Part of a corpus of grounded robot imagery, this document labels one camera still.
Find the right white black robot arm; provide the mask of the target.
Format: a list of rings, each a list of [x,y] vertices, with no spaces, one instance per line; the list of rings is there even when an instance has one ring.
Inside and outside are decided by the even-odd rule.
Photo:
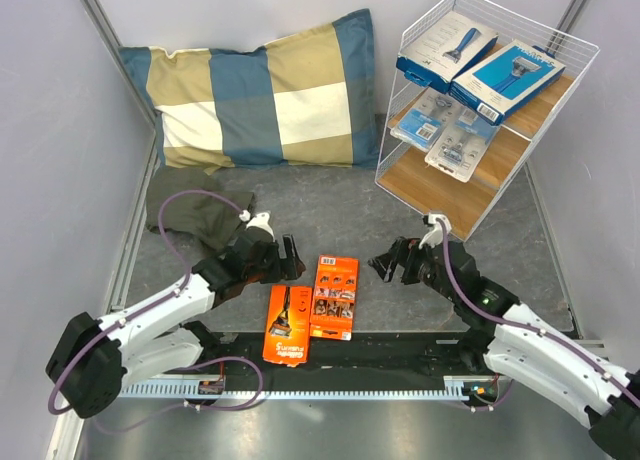
[[[639,456],[639,375],[556,330],[516,295],[483,276],[463,244],[424,245],[397,238],[368,264],[385,282],[397,269],[405,285],[423,284],[447,298],[468,326],[458,361],[526,386],[587,428],[614,459]]]

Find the white blue razor box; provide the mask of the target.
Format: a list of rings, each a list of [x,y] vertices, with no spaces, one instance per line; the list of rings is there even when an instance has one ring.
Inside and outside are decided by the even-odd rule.
[[[420,87],[447,93],[453,80],[476,65],[498,37],[488,26],[450,11],[400,50],[396,68]]]

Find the orange Styler razor box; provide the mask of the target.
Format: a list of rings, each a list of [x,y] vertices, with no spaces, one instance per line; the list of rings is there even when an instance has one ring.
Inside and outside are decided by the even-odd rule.
[[[359,261],[321,255],[318,259],[310,336],[350,341],[354,323]]]

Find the blue Harry's razor box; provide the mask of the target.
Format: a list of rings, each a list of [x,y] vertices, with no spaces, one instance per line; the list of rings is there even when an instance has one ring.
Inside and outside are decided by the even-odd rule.
[[[502,124],[564,73],[566,65],[514,40],[456,77],[449,95],[492,126]]]

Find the white Gillette SkinGuard pack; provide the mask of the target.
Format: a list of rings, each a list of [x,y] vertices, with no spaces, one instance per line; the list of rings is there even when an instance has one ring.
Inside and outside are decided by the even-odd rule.
[[[462,105],[447,94],[426,89],[391,128],[391,135],[427,153]]]

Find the clear blister razor pack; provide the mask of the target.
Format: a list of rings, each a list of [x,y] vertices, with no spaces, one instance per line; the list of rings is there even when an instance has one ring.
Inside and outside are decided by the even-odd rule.
[[[425,156],[428,166],[467,183],[488,150],[499,127],[469,108],[448,124]]]

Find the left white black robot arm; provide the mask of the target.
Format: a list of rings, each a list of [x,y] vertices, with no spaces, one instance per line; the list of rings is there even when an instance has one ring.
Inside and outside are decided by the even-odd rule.
[[[192,319],[239,296],[249,284],[298,279],[306,267],[291,235],[275,240],[250,227],[227,246],[190,267],[166,289],[98,319],[86,312],[66,325],[46,367],[53,395],[89,419],[105,410],[132,384],[170,370],[192,367],[208,373],[219,349],[199,338]]]

